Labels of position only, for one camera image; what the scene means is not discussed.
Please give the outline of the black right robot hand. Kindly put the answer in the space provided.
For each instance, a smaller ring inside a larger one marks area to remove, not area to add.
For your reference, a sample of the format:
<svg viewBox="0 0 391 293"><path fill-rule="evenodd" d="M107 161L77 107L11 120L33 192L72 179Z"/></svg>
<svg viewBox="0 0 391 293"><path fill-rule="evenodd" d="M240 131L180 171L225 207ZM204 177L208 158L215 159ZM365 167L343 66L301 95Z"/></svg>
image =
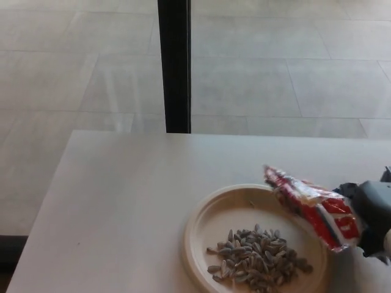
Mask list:
<svg viewBox="0 0 391 293"><path fill-rule="evenodd" d="M363 224L357 246L363 256L390 264L390 183L366 181L353 188L351 206Z"/></svg>

